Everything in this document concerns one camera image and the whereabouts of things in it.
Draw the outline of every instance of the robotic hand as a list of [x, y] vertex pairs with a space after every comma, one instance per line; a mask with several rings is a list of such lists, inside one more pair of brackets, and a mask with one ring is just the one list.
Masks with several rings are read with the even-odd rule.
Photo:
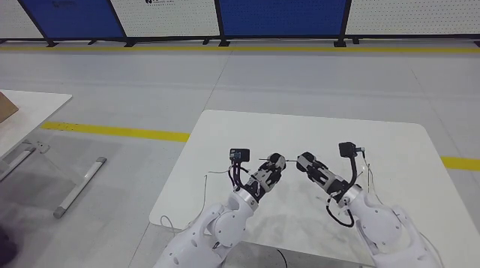
[[[306, 172], [308, 178], [322, 188], [330, 198], [327, 212], [339, 224], [356, 228], [378, 268], [440, 268], [429, 247], [410, 217], [399, 207], [389, 208], [383, 204], [371, 203], [365, 190], [356, 185], [357, 171], [355, 157], [361, 152], [365, 158], [365, 149], [357, 148], [353, 143], [340, 143], [340, 156], [349, 158], [352, 166], [352, 179], [345, 179], [331, 172], [314, 155], [305, 152], [297, 158], [297, 169]], [[331, 199], [340, 207], [345, 207], [350, 223], [345, 224], [332, 215], [329, 209]], [[384, 253], [380, 251], [393, 247], [401, 238], [402, 226], [410, 237], [410, 244], [403, 250]]]
[[240, 170], [245, 169], [241, 163], [250, 160], [250, 150], [231, 149], [230, 160], [229, 177], [234, 190], [226, 205], [214, 204], [203, 211], [191, 227], [170, 241], [154, 268], [222, 267], [230, 250], [242, 240], [247, 219], [265, 193], [275, 187], [286, 167], [285, 158], [274, 153], [243, 184]]

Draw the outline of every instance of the white tabletop surface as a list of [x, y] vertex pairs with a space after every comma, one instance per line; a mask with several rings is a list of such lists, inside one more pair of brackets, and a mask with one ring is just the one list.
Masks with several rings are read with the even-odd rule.
[[[258, 158], [273, 152], [295, 160], [309, 151], [350, 179], [350, 163], [338, 151], [338, 143], [345, 141], [366, 148], [379, 197], [409, 213], [439, 249], [445, 267], [480, 266], [480, 235], [426, 130], [417, 124], [207, 110], [154, 205], [150, 222], [160, 224], [160, 217], [168, 215], [175, 227], [183, 228], [194, 219], [203, 204], [203, 176], [209, 170], [226, 170], [231, 148], [250, 149], [250, 162], [243, 166], [251, 170], [261, 165]], [[364, 176], [360, 180], [365, 187]], [[209, 174], [206, 191], [205, 206], [224, 203], [232, 191], [228, 175]], [[356, 230], [328, 216], [326, 197], [289, 163], [248, 220], [244, 240], [372, 265]]]
[[19, 110], [0, 123], [0, 159], [66, 104], [72, 95], [0, 90]]

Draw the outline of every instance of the yellow stripe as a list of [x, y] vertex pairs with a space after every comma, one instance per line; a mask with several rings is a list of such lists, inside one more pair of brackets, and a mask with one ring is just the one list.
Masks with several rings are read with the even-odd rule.
[[45, 122], [42, 129], [52, 129], [55, 131], [75, 131], [87, 134], [105, 134], [107, 136], [118, 137], [138, 137], [152, 140], [166, 140], [175, 142], [187, 142], [190, 134], [172, 131], [150, 131], [147, 129], [118, 128], [111, 126], [74, 124], [63, 122]]
[[480, 171], [480, 160], [474, 158], [452, 158], [443, 156], [442, 161], [445, 167], [450, 169]]
[[90, 52], [141, 52], [141, 51], [241, 51], [241, 52], [333, 52], [333, 53], [480, 53], [480, 48], [422, 48], [422, 47], [0, 47], [0, 51], [90, 51]]
[[[190, 134], [172, 131], [151, 131], [148, 129], [119, 128], [112, 126], [74, 124], [64, 122], [45, 122], [42, 129], [54, 131], [75, 131], [87, 134], [104, 134], [117, 137], [136, 137], [152, 140], [166, 140], [175, 142], [187, 142]], [[480, 160], [473, 158], [441, 157], [445, 167], [449, 169], [462, 169], [480, 171]]]

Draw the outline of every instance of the metal table leg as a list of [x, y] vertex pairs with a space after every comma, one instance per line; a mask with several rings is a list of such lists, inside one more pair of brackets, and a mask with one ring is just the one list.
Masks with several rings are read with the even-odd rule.
[[58, 208], [53, 213], [53, 216], [55, 218], [61, 218], [67, 211], [68, 207], [73, 203], [75, 198], [77, 198], [80, 192], [90, 182], [90, 179], [92, 179], [93, 175], [96, 174], [98, 169], [100, 169], [100, 167], [107, 161], [107, 159], [104, 157], [97, 158], [96, 162], [93, 163], [88, 172], [84, 176], [82, 176], [75, 172], [73, 169], [71, 169], [71, 166], [66, 162], [65, 158], [63, 158], [62, 155], [58, 154], [55, 150], [52, 150], [49, 145], [43, 143], [40, 139], [33, 135], [29, 135], [28, 137], [31, 139], [31, 143], [38, 148], [40, 154], [45, 156], [45, 158], [48, 159], [57, 170], [62, 172], [73, 183], [75, 183], [75, 188], [73, 188], [73, 190], [61, 202], [60, 206], [58, 206]]
[[30, 146], [25, 151], [19, 154], [11, 163], [7, 164], [3, 160], [0, 161], [0, 168], [4, 170], [2, 174], [0, 174], [0, 182], [10, 174], [24, 159], [26, 159], [30, 154], [35, 151], [35, 147]]

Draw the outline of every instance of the gray floor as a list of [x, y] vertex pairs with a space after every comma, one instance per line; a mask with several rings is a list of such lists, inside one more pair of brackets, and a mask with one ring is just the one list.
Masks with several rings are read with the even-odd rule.
[[[480, 158], [479, 59], [439, 53], [1, 52], [0, 88], [69, 93], [73, 100], [51, 120], [128, 128], [190, 132], [204, 109], [414, 122], [426, 127], [439, 154]], [[0, 224], [21, 249], [10, 267], [152, 267], [172, 235], [149, 224], [149, 213], [183, 144], [38, 134], [79, 171], [98, 156], [109, 160], [60, 220], [52, 211], [73, 184], [39, 154], [0, 184]], [[449, 173], [480, 229], [480, 172]], [[355, 266], [285, 256], [291, 267]], [[241, 244], [226, 266], [284, 262], [274, 249]]]

